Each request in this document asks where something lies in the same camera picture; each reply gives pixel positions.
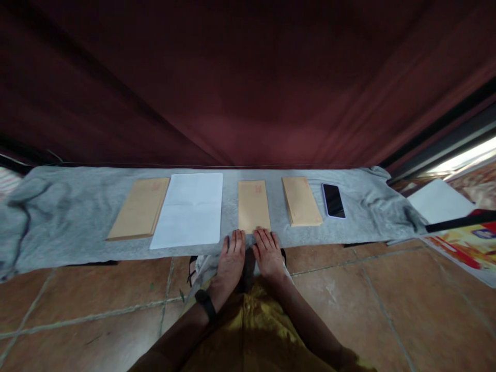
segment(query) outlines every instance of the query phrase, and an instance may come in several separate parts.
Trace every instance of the kraft paper envelope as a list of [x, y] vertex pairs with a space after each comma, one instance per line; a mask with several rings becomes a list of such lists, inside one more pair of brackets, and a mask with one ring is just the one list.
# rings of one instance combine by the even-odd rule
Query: kraft paper envelope
[[265, 181], [239, 181], [238, 228], [247, 234], [253, 234], [258, 226], [270, 231]]
[[323, 220], [306, 177], [283, 177], [291, 226], [319, 226]]
[[107, 240], [148, 238], [155, 233], [170, 178], [136, 180]]

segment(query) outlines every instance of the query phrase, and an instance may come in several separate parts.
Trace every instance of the dark red curtain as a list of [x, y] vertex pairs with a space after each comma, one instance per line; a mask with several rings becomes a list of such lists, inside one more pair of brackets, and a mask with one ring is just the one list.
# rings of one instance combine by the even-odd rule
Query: dark red curtain
[[34, 5], [159, 116], [6, 12], [5, 133], [69, 161], [375, 165], [496, 71], [493, 1]]

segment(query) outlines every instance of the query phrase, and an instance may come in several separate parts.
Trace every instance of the yellow clothing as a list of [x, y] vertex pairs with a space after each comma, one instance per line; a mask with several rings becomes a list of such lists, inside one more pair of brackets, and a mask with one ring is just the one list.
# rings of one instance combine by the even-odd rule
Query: yellow clothing
[[[192, 300], [184, 311], [194, 304]], [[171, 370], [167, 365], [165, 357], [149, 352], [130, 372]], [[306, 348], [279, 303], [258, 283], [249, 293], [229, 299], [181, 368], [182, 372], [208, 370], [335, 372]], [[374, 370], [357, 357], [340, 372]]]

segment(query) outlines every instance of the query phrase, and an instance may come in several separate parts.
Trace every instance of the black wristband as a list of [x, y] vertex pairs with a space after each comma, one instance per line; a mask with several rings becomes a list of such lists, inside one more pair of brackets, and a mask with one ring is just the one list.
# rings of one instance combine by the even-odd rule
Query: black wristband
[[195, 299], [196, 302], [198, 302], [205, 309], [205, 312], [208, 315], [208, 320], [212, 323], [217, 316], [217, 312], [215, 311], [215, 307], [210, 299], [210, 295], [203, 289], [200, 289], [197, 293], [195, 293]]

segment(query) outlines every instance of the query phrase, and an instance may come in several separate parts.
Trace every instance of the white sheet of paper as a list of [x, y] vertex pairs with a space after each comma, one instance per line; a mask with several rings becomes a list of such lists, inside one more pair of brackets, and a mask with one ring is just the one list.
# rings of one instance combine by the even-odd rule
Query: white sheet of paper
[[172, 175], [150, 249], [218, 243], [223, 178], [222, 173]]
[[473, 203], [439, 178], [407, 199], [430, 224], [462, 218], [475, 209]]

